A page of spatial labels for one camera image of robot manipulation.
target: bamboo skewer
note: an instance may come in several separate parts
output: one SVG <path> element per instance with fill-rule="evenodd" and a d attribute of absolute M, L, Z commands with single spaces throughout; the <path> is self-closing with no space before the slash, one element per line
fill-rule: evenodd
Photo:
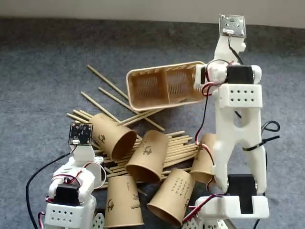
<path fill-rule="evenodd" d="M 129 122 L 129 121 L 132 121 L 133 119 L 139 118 L 139 117 L 144 116 L 144 115 L 146 115 L 146 114 L 149 114 L 149 113 L 151 113 L 151 112 L 152 112 L 151 110 L 144 111 L 144 112 L 139 113 L 139 114 L 137 114 L 137 115 L 135 115 L 135 116 L 133 116 L 133 117 L 127 118 L 127 119 L 123 120 L 122 122 L 126 122 L 126 123 L 127 123 L 127 122 Z"/>
<path fill-rule="evenodd" d="M 173 132 L 173 133 L 169 133 L 169 134 L 165 134 L 166 136 L 175 136 L 175 135 L 182 135 L 184 134 L 185 131 L 181 130 L 181 131 L 177 131 L 177 132 Z"/>
<path fill-rule="evenodd" d="M 105 169 L 108 173 L 113 174 L 113 172 L 112 172 L 110 169 L 108 169 L 107 167 L 104 167 L 104 169 Z"/>
<path fill-rule="evenodd" d="M 77 116 L 75 116 L 75 115 L 72 115 L 72 114 L 70 114 L 70 113 L 67 113 L 67 116 L 69 116 L 70 118 L 74 118 L 75 120 L 80 121 L 81 123 L 88 123 L 87 120 L 84 120 L 84 119 L 82 119 L 82 118 L 79 118 L 79 117 L 77 117 Z"/>
<path fill-rule="evenodd" d="M 195 157 L 195 155 L 196 155 L 196 154 L 191 155 L 191 156 L 187 156 L 187 157 L 185 157 L 185 158 L 178 159 L 178 160 L 175 160 L 175 161 L 172 161 L 172 162 L 165 163 L 164 166 L 163 166 L 163 168 L 167 168 L 167 167 L 176 165 L 176 164 L 178 164 L 178 163 L 181 163 L 181 162 L 183 162 L 183 161 L 187 161 L 187 160 L 189 160 L 189 159 L 192 159 L 192 158 Z"/>
<path fill-rule="evenodd" d="M 128 96 L 122 92 L 118 87 L 116 87 L 113 83 L 111 83 L 105 76 L 100 74 L 97 70 L 92 68 L 90 65 L 87 65 L 87 67 L 93 71 L 98 77 L 100 77 L 102 80 L 104 80 L 107 84 L 109 84 L 114 90 L 116 90 L 119 94 L 121 94 L 125 99 L 128 100 Z"/>
<path fill-rule="evenodd" d="M 79 116 L 85 118 L 85 119 L 88 119 L 88 120 L 91 119 L 89 116 L 87 116 L 87 115 L 85 115 L 85 114 L 83 114 L 82 112 L 79 112 L 79 111 L 77 111 L 77 110 L 73 110 L 73 112 L 74 112 L 75 114 L 77 114 L 77 115 L 79 115 Z"/>
<path fill-rule="evenodd" d="M 195 155 L 197 153 L 197 150 L 193 150 L 191 152 L 188 152 L 188 153 L 183 153 L 183 154 L 179 154 L 179 155 L 174 155 L 174 156 L 169 156 L 165 159 L 164 163 L 168 163 L 168 162 L 172 162 L 172 161 L 175 161 L 175 160 L 178 160 L 178 159 L 181 159 L 181 158 L 185 158 L 187 156 L 192 156 L 192 155 Z"/>
<path fill-rule="evenodd" d="M 94 152 L 95 152 L 96 154 L 98 154 L 98 153 L 103 153 L 104 150 L 103 150 L 103 149 L 97 149 L 97 150 L 95 150 Z"/>
<path fill-rule="evenodd" d="M 122 172 L 119 172 L 119 173 L 108 174 L 106 177 L 111 178 L 111 177 L 116 177 L 116 176 L 123 175 L 123 174 L 126 174 L 126 173 L 127 173 L 127 171 L 122 171 Z"/>
<path fill-rule="evenodd" d="M 157 112 L 159 112 L 159 111 L 161 111 L 161 110 L 163 110 L 163 109 L 157 109 L 157 110 L 153 110 L 153 111 L 151 111 L 150 113 L 147 113 L 147 114 L 144 114 L 144 115 L 142 115 L 143 113 L 140 113 L 141 114 L 141 116 L 140 117 L 137 117 L 137 118 L 134 118 L 134 119 L 132 119 L 131 121 L 126 121 L 126 120 L 123 120 L 123 121 L 121 121 L 120 122 L 120 124 L 121 125 L 131 125 L 131 124 L 133 124 L 133 123 L 136 123 L 136 122 L 138 122 L 138 121 L 140 121 L 140 120 L 142 120 L 142 119 L 144 119 L 144 118 L 146 118 L 146 117 L 148 117 L 148 116 L 150 116 L 150 115 L 153 115 L 153 114 L 155 114 L 155 113 L 157 113 Z"/>
<path fill-rule="evenodd" d="M 101 149 L 100 146 L 94 142 L 91 142 L 91 146 L 94 146 L 95 148 Z"/>
<path fill-rule="evenodd" d="M 180 169 L 183 170 L 183 171 L 190 171 L 192 169 L 192 167 L 189 167 L 189 168 L 180 168 Z M 170 174 L 170 173 L 171 173 L 171 170 L 163 171 L 162 175 Z"/>
<path fill-rule="evenodd" d="M 93 100 L 90 96 L 88 96 L 86 93 L 81 92 L 81 94 L 88 99 L 91 103 L 93 103 L 94 105 L 96 105 L 100 110 L 102 110 L 104 113 L 106 113 L 110 118 L 112 118 L 113 120 L 115 120 L 116 122 L 120 122 L 119 119 L 117 119 L 113 114 L 111 114 L 109 111 L 107 111 L 104 107 L 102 107 L 101 105 L 99 105 L 95 100 Z"/>
<path fill-rule="evenodd" d="M 187 156 L 191 156 L 191 155 L 194 155 L 196 154 L 198 151 L 197 150 L 188 150 L 187 152 L 180 152 L 176 155 L 166 155 L 165 157 L 165 161 L 164 163 L 168 163 L 168 162 L 171 162 L 171 161 L 175 161 L 175 160 L 178 160 L 178 159 L 181 159 L 181 158 L 184 158 L 184 157 L 187 157 Z M 115 170 L 118 170 L 118 171 L 115 171 L 115 172 L 119 172 L 119 171 L 123 171 L 125 168 L 125 165 L 128 163 L 130 159 L 125 159 L 125 160 L 120 160 L 117 162 L 117 166 L 115 167 L 111 167 L 110 170 L 112 171 L 115 171 Z"/>
<path fill-rule="evenodd" d="M 103 92 L 104 94 L 106 94 L 107 96 L 109 96 L 110 98 L 112 98 L 114 101 L 118 102 L 119 104 L 121 104 L 122 106 L 126 107 L 127 109 L 131 110 L 132 112 L 136 113 L 137 115 L 140 114 L 140 112 L 137 112 L 135 110 L 133 110 L 129 105 L 127 105 L 126 103 L 124 103 L 122 100 L 118 99 L 117 97 L 115 97 L 114 95 L 112 95 L 111 93 L 109 93 L 108 91 L 106 91 L 105 89 L 99 87 L 99 90 L 101 92 Z M 164 131 L 165 129 L 158 125 L 157 123 L 155 123 L 154 121 L 150 120 L 149 118 L 144 118 L 147 122 L 151 123 L 152 125 L 154 125 L 155 127 L 157 127 L 158 129 Z"/>
<path fill-rule="evenodd" d="M 87 115 L 87 116 L 90 117 L 90 118 L 93 117 L 93 115 L 91 115 L 91 114 L 89 114 L 89 113 L 87 113 L 87 112 L 85 112 L 85 111 L 83 111 L 83 110 L 80 110 L 80 112 L 83 113 L 84 115 Z"/>

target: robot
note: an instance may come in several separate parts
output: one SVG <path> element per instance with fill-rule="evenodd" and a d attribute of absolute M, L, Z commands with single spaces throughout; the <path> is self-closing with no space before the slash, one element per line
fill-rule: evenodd
<path fill-rule="evenodd" d="M 263 144 L 279 136 L 262 140 L 262 87 L 258 84 L 262 70 L 257 65 L 243 65 L 238 56 L 245 50 L 243 16 L 221 14 L 219 32 L 214 60 L 196 66 L 194 87 L 202 88 L 204 93 L 206 85 L 213 86 L 209 95 L 215 102 L 216 143 L 211 172 L 223 193 L 197 199 L 194 210 L 184 219 L 183 228 L 235 228 L 223 220 L 269 217 L 268 200 L 258 195 L 266 190 Z M 241 127 L 234 124 L 237 111 L 241 111 Z M 237 143 L 247 154 L 252 174 L 228 175 L 228 161 Z"/>
<path fill-rule="evenodd" d="M 92 129 L 90 123 L 71 123 L 69 144 L 74 155 L 53 174 L 46 198 L 45 229 L 95 228 L 96 199 L 91 193 L 104 184 L 106 172 L 101 166 L 103 157 L 95 156 L 91 146 Z"/>

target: brown plastic basket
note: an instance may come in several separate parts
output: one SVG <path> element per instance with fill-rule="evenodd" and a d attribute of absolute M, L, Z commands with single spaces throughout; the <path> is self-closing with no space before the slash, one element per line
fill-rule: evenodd
<path fill-rule="evenodd" d="M 136 111 L 181 106 L 204 99 L 194 89 L 195 65 L 188 62 L 131 70 L 126 75 L 130 106 Z"/>

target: brown paper cup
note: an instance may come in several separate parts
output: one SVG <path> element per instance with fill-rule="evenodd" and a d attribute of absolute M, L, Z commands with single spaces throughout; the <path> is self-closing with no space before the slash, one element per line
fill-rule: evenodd
<path fill-rule="evenodd" d="M 168 138 L 158 131 L 148 131 L 126 165 L 126 171 L 136 180 L 147 183 L 161 181 Z"/>
<path fill-rule="evenodd" d="M 104 227 L 129 227 L 143 224 L 135 180 L 131 176 L 109 178 Z"/>
<path fill-rule="evenodd" d="M 123 125 L 118 125 L 105 114 L 96 114 L 93 123 L 93 139 L 113 160 L 119 160 L 132 149 L 137 134 Z"/>
<path fill-rule="evenodd" d="M 182 226 L 195 180 L 180 169 L 173 169 L 147 208 L 161 219 Z"/>
<path fill-rule="evenodd" d="M 200 142 L 206 144 L 209 147 L 212 157 L 215 158 L 213 147 L 216 142 L 216 135 L 205 134 Z M 211 171 L 212 165 L 213 163 L 208 152 L 202 148 L 195 157 L 190 174 L 196 181 L 207 184 L 213 177 Z"/>

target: printed logo on cup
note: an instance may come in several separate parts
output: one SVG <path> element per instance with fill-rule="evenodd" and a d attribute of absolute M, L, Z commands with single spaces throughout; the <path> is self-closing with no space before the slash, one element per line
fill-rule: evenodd
<path fill-rule="evenodd" d="M 99 135 L 99 141 L 103 144 L 105 144 L 105 140 L 106 140 L 106 137 L 105 135 Z"/>
<path fill-rule="evenodd" d="M 113 204 L 112 199 L 108 200 L 108 207 L 107 207 L 108 212 L 112 211 L 113 207 L 114 207 L 114 204 Z"/>
<path fill-rule="evenodd" d="M 152 153 L 152 147 L 151 146 L 147 146 L 144 150 L 143 150 L 143 155 L 149 155 Z"/>

